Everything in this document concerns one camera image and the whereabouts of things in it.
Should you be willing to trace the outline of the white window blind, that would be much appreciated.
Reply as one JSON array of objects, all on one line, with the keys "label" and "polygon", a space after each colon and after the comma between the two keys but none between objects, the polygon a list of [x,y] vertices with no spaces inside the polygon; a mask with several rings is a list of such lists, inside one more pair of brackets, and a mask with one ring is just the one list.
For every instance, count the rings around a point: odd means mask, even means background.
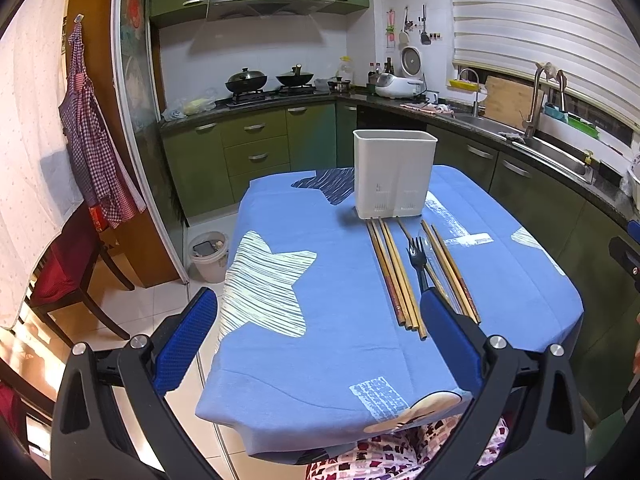
[{"label": "white window blind", "polygon": [[572,96],[639,127],[639,45],[612,0],[452,0],[454,62],[533,78],[550,63]]}]

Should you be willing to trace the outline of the black plastic fork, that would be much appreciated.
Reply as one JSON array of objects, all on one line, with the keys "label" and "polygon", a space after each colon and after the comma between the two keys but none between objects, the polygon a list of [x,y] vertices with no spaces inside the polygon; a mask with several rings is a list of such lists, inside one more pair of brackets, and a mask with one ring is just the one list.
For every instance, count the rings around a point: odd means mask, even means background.
[{"label": "black plastic fork", "polygon": [[430,288],[426,276],[427,258],[424,252],[423,243],[420,237],[409,238],[408,254],[411,265],[416,271],[421,292],[426,292]]}]

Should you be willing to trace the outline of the red checkered apron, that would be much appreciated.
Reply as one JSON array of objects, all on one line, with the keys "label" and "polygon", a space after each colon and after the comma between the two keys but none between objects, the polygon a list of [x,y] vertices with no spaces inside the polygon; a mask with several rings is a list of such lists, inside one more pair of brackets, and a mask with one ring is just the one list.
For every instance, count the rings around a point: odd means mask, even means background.
[{"label": "red checkered apron", "polygon": [[145,202],[119,156],[87,72],[81,18],[68,36],[70,67],[58,107],[70,166],[94,218],[116,229],[145,211]]}]

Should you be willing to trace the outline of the wooden cutting board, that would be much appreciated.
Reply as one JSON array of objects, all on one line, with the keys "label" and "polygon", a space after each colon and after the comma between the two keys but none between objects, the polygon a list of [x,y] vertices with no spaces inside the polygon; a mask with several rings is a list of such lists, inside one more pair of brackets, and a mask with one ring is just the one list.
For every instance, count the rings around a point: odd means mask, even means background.
[{"label": "wooden cutting board", "polygon": [[524,130],[529,116],[533,88],[527,84],[488,76],[484,116],[507,126]]}]

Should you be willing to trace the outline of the floral seat cushion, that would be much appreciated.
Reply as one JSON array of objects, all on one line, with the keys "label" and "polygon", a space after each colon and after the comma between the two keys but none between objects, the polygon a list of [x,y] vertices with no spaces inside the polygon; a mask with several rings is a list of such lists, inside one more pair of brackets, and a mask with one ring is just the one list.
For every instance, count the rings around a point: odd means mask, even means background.
[{"label": "floral seat cushion", "polygon": [[461,415],[396,434],[382,434],[356,448],[307,466],[306,479],[415,479],[452,435]]}]

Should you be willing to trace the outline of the white rice cooker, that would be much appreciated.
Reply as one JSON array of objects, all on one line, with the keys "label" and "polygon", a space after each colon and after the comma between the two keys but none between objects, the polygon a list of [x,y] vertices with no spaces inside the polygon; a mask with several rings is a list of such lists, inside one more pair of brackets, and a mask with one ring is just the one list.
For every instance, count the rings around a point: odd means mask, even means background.
[{"label": "white rice cooker", "polygon": [[426,90],[420,51],[413,46],[404,47],[400,54],[402,76],[384,73],[375,85],[377,96],[386,99],[413,99]]}]

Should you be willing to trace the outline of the white trash bin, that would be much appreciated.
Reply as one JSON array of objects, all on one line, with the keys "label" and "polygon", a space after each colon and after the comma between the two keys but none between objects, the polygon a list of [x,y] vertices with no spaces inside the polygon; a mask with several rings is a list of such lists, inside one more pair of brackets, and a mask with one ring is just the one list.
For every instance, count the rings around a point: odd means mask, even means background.
[{"label": "white trash bin", "polygon": [[229,239],[219,231],[205,232],[189,243],[189,256],[200,277],[209,283],[221,283],[226,276]]}]

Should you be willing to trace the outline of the pink dish cloth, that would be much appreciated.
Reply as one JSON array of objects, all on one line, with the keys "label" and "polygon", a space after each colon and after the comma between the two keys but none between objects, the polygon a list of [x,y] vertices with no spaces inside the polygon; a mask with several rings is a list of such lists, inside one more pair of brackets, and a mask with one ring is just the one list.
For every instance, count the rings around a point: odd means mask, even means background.
[{"label": "pink dish cloth", "polygon": [[446,104],[401,103],[400,107],[413,113],[432,116],[454,116],[454,111]]}]

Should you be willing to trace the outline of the green lower kitchen cabinets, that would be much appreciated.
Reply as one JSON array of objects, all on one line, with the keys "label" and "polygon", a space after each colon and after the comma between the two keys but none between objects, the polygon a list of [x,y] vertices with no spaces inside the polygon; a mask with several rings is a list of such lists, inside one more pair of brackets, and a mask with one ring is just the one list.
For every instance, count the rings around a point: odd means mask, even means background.
[{"label": "green lower kitchen cabinets", "polygon": [[195,218],[237,203],[254,178],[350,166],[352,132],[359,127],[434,134],[436,162],[484,188],[555,258],[585,309],[572,359],[578,388],[599,415],[615,411],[632,377],[639,292],[608,243],[626,240],[634,212],[597,170],[586,183],[457,118],[353,98],[212,110],[162,125],[160,138],[180,206]]}]

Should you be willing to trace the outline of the black wok right burner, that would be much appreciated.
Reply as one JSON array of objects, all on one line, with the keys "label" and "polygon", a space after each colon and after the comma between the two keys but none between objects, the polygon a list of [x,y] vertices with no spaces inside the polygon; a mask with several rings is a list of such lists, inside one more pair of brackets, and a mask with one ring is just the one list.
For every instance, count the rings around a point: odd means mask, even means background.
[{"label": "black wok right burner", "polygon": [[277,81],[283,87],[293,88],[306,86],[312,81],[312,78],[314,78],[313,73],[305,72],[303,66],[296,64],[289,72],[278,75]]}]

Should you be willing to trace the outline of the blue star patterned tablecloth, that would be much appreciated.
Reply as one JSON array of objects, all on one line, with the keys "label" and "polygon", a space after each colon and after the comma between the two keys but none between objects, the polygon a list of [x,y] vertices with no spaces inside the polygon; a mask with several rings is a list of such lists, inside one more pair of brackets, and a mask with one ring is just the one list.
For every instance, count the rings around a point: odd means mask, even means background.
[{"label": "blue star patterned tablecloth", "polygon": [[[459,414],[470,403],[434,341],[397,322],[348,169],[254,180],[233,232],[219,348],[196,414],[274,462]],[[419,217],[390,222],[398,249],[432,226],[486,334],[573,349],[582,300],[552,257],[461,171],[437,166]]]}]

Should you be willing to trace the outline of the steel kitchen sink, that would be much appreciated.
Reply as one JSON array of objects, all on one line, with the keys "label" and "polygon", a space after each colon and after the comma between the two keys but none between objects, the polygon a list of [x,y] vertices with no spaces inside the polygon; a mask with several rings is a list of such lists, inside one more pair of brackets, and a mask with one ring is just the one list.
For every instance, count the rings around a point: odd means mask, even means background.
[{"label": "steel kitchen sink", "polygon": [[548,141],[536,136],[526,136],[524,132],[492,119],[469,114],[457,114],[456,118],[470,126],[480,128],[491,136],[509,141],[517,150],[533,156],[563,174],[571,174],[586,183],[592,182],[593,171],[589,165]]}]

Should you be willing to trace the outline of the dark wooden chair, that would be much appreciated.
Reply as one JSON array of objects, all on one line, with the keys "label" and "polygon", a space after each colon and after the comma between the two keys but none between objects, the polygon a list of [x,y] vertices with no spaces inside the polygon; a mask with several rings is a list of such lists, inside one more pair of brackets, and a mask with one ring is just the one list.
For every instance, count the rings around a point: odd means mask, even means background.
[{"label": "dark wooden chair", "polygon": [[116,324],[89,295],[94,267],[102,259],[127,290],[134,284],[114,263],[93,224],[89,207],[82,203],[65,222],[61,234],[40,261],[39,271],[26,304],[67,347],[74,342],[50,313],[73,304],[83,304],[106,328],[122,340],[130,335]]}]

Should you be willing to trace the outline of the glass sliding door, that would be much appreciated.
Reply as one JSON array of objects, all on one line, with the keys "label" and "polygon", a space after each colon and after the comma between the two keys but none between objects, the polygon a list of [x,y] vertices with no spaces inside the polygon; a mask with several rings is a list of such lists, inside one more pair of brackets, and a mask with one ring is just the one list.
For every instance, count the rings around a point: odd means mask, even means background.
[{"label": "glass sliding door", "polygon": [[145,203],[134,219],[142,244],[136,270],[145,286],[189,283],[183,263],[186,219],[160,138],[160,106],[155,90],[149,0],[111,0],[111,56],[114,90],[132,180]]}]

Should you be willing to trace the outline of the white plastic utensil holder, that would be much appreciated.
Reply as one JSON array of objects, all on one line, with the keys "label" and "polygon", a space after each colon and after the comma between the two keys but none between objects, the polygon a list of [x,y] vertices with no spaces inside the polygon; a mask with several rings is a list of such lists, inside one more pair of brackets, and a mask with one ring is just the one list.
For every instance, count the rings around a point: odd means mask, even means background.
[{"label": "white plastic utensil holder", "polygon": [[392,129],[356,129],[352,136],[358,217],[418,216],[430,185],[436,136]]}]

